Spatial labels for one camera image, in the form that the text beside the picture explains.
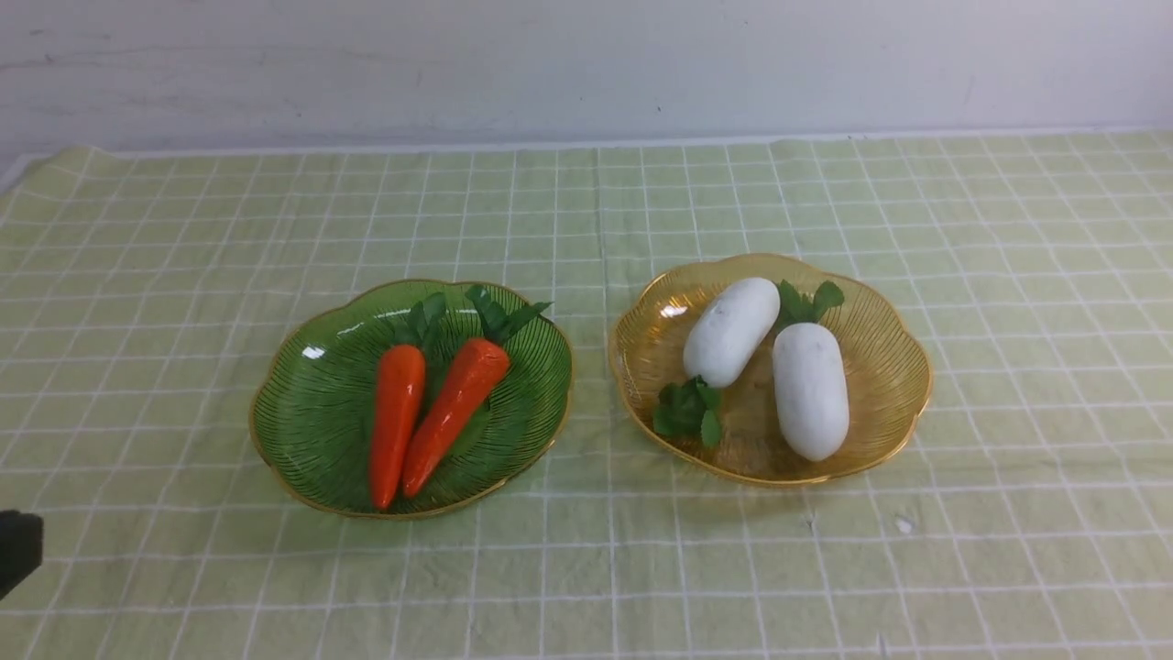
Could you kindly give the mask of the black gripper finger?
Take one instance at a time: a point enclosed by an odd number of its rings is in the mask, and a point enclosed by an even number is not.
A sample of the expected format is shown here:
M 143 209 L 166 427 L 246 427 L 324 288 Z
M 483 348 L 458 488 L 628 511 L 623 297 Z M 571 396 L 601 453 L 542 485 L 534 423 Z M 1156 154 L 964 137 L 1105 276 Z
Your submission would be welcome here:
M 45 519 L 41 515 L 1 511 L 0 597 L 7 598 L 34 571 L 45 556 Z

